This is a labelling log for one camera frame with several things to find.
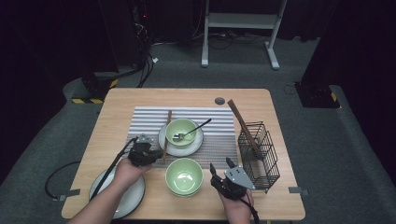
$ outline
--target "spoon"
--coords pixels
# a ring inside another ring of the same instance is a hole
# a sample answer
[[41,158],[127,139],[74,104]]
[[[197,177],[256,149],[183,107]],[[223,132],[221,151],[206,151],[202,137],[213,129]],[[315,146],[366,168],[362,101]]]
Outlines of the spoon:
[[207,124],[208,122],[210,122],[211,120],[212,120],[212,119],[209,119],[209,120],[205,121],[205,123],[201,124],[200,126],[194,128],[194,129],[192,129],[191,131],[189,131],[189,132],[187,132],[187,133],[177,133],[177,134],[175,134],[174,137],[172,138],[172,140],[174,140],[175,142],[179,142],[179,141],[183,140],[184,137],[185,137],[187,134],[192,133],[193,131],[195,131],[195,130],[201,128],[202,126],[206,125],[206,124]]

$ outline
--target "placemat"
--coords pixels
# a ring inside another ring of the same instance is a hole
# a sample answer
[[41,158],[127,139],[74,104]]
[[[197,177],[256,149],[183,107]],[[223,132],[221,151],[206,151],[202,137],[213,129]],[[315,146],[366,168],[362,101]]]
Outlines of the placemat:
[[[137,106],[128,132],[128,142],[140,134],[153,139],[151,149],[159,149],[159,132],[166,124],[168,110],[172,110],[172,119],[191,119],[202,124],[212,119],[202,127],[204,142],[194,153],[186,156],[197,161],[203,169],[209,169],[212,163],[216,169],[229,169],[225,159],[229,157],[237,164],[235,132],[233,126],[233,111],[227,107],[174,107],[174,106]],[[153,167],[166,168],[172,161],[178,159],[167,155],[165,162],[157,160]]]

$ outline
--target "green bowl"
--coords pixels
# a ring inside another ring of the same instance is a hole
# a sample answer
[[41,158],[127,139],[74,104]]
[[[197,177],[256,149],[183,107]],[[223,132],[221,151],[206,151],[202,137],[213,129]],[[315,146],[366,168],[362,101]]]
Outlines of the green bowl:
[[181,158],[166,169],[166,185],[177,196],[186,197],[198,191],[204,181],[204,172],[198,162]]
[[173,136],[179,133],[188,133],[196,127],[194,121],[190,119],[174,119],[167,126],[165,130],[166,139],[175,146],[186,146],[195,140],[196,131],[187,134],[183,140],[174,141]]

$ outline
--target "chopstick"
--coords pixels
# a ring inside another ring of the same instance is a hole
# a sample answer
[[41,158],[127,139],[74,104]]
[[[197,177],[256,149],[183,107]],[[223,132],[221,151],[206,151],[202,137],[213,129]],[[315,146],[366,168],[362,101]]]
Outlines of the chopstick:
[[248,130],[248,126],[242,119],[241,114],[238,111],[238,108],[236,108],[236,105],[233,103],[233,100],[230,100],[227,102],[227,104],[230,106],[231,110],[233,111],[233,114],[236,116],[236,118],[239,121],[239,124],[241,125],[242,132],[244,132],[245,136],[247,137],[247,140],[249,141],[250,145],[253,147],[254,151],[257,154],[257,157],[261,160],[262,159],[262,154],[260,153],[259,146],[257,143],[254,141],[253,136],[251,136],[250,131]]
[[[172,118],[172,110],[168,111],[168,120],[166,121],[166,126],[169,124]],[[165,163],[166,159],[166,149],[168,149],[168,139],[165,137],[165,144],[163,146],[163,163]]]

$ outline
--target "black wire basket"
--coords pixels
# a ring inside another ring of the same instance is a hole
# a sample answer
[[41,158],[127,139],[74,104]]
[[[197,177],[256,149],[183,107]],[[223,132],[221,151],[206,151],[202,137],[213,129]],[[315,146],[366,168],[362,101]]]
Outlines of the black wire basket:
[[260,155],[254,150],[245,133],[241,132],[238,145],[243,167],[254,187],[263,189],[266,193],[280,177],[274,144],[262,121],[247,122],[246,126],[259,147]]

